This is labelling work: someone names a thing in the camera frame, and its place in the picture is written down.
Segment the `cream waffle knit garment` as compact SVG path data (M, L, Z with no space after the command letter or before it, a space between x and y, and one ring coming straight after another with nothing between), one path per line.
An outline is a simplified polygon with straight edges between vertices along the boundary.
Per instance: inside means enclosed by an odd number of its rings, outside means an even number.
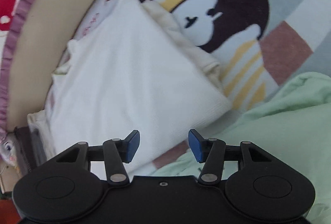
M156 2L117 0L96 29L67 48L69 61L53 73L55 153L138 130L130 172L231 109L218 78L220 63L186 39Z

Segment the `folded grey garment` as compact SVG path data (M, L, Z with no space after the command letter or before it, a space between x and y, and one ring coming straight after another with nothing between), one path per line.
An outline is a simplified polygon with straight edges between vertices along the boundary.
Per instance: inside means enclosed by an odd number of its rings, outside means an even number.
M34 153L34 158L37 166L41 166L47 161L46 154L44 152L43 144L38 130L33 130L31 133L31 144Z

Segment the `folded dark brown sweater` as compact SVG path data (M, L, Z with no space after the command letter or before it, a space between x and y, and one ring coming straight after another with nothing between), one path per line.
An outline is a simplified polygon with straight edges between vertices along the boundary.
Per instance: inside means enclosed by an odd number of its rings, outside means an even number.
M17 161L22 176L36 168L34 152L31 143L31 133L28 126L15 128L14 135L17 141Z

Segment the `beige bedside cabinet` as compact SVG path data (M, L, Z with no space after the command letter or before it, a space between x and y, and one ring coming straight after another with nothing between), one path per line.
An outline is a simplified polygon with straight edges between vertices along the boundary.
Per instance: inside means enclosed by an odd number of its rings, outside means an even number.
M21 171L18 167L13 167L1 160L1 192L8 193L11 192L18 182L21 179Z

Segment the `light green garment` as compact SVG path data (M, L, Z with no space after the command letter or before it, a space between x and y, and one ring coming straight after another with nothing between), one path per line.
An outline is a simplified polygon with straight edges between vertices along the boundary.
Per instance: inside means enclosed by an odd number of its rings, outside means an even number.
M310 223L330 223L330 77L297 75L268 102L244 112L215 139L249 141L307 177L315 188Z

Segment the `grey bunny plush toy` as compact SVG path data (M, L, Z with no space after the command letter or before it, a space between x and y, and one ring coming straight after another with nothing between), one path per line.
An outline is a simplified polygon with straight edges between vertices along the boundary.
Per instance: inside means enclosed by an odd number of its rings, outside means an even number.
M1 158L10 166L17 166L16 139L12 135L7 135L1 141Z

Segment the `beige bed base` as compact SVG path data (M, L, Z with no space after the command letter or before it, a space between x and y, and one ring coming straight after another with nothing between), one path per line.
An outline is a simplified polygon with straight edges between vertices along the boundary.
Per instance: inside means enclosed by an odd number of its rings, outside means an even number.
M39 111L66 42L94 0L35 0L18 38L10 69L7 132Z

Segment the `folded cream garment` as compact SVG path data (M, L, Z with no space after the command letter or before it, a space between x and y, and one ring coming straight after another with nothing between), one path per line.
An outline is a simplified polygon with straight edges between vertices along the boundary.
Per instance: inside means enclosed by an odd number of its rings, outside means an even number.
M41 145L46 160L50 160L56 155L54 140L50 132L48 117L45 110L30 113L27 115L30 132L35 134Z

